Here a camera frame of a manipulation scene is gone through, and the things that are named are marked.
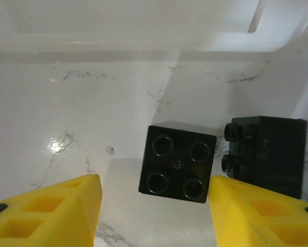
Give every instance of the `black block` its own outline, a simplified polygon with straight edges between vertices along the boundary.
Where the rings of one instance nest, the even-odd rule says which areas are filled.
[[[216,137],[149,126],[139,192],[205,203]]]
[[[230,146],[222,170],[231,178],[299,199],[306,131],[302,119],[233,118],[224,131]]]

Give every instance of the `white marble surface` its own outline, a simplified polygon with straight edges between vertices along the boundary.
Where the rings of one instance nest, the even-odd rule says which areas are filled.
[[[209,206],[140,195],[147,127],[308,119],[308,47],[274,54],[0,55],[0,200],[86,173],[102,179],[96,246],[215,246]],[[308,200],[308,147],[304,197]]]

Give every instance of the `small hole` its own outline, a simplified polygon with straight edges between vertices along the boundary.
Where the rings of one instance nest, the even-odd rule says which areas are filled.
[[[204,187],[200,180],[189,179],[184,184],[184,194],[190,200],[196,200],[204,192]]]
[[[244,137],[244,127],[242,125],[238,125],[236,128],[236,140],[241,142]]]
[[[110,155],[114,155],[115,154],[115,149],[113,147],[106,147],[106,152],[109,153]]]
[[[53,212],[63,202],[63,197],[44,197],[30,202],[23,211],[26,212]]]
[[[210,156],[210,149],[205,142],[194,142],[190,147],[190,157],[196,163],[205,162]]]
[[[81,181],[73,182],[73,183],[69,183],[69,184],[63,185],[63,187],[76,188],[76,187],[80,186],[81,183],[82,183]]]
[[[241,175],[241,163],[236,161],[234,163],[234,167],[233,167],[233,170],[232,170],[232,175],[233,175],[233,178],[234,179],[239,179],[240,178],[240,175]]]
[[[277,224],[270,228],[283,243],[289,245],[308,245],[308,225]]]
[[[147,177],[147,188],[151,193],[163,193],[168,188],[168,179],[163,174],[154,172]]]
[[[42,223],[41,220],[9,220],[0,226],[0,238],[28,238]]]
[[[177,161],[173,164],[174,169],[177,169],[177,170],[181,169],[182,166],[183,165],[182,165],[181,161]]]
[[[152,147],[157,156],[164,157],[172,152],[173,141],[167,135],[160,135],[153,140]]]

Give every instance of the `black lego duplo brick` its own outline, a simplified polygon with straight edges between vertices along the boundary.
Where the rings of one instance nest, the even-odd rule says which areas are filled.
[[[231,178],[299,199],[306,132],[302,119],[233,118],[224,131],[230,145],[222,170]]]
[[[139,192],[205,203],[216,137],[149,126]]]

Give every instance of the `white plastic bin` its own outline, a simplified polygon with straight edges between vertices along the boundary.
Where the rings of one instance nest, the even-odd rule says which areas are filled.
[[[0,52],[276,51],[308,0],[1,0]]]
[[[176,121],[214,128],[217,175],[228,149],[223,126],[231,118],[308,120],[308,1],[259,1],[262,12],[258,1],[239,1],[238,11],[247,14],[228,15],[225,23],[221,12],[210,10],[218,22],[193,31],[203,39],[184,34],[196,26],[188,23],[186,4],[203,14],[194,23],[210,20],[190,2],[173,2],[178,8],[169,21],[172,2],[151,1],[156,14],[167,10],[162,28],[174,30],[177,17],[182,23],[168,34],[146,29],[158,20],[149,10],[139,12],[139,21],[132,15],[149,2],[124,1],[119,12],[109,12],[113,2],[90,5],[105,14],[107,25],[99,27],[87,27],[96,19],[85,16],[88,0],[80,16],[67,16],[76,1],[69,1],[67,13],[54,8],[62,0],[0,2],[0,200],[95,172],[104,191],[96,246],[215,246],[208,204],[138,193],[148,125]],[[219,10],[232,11],[234,4],[221,1]],[[242,22],[234,23],[238,17]],[[308,201],[308,139],[303,191]]]

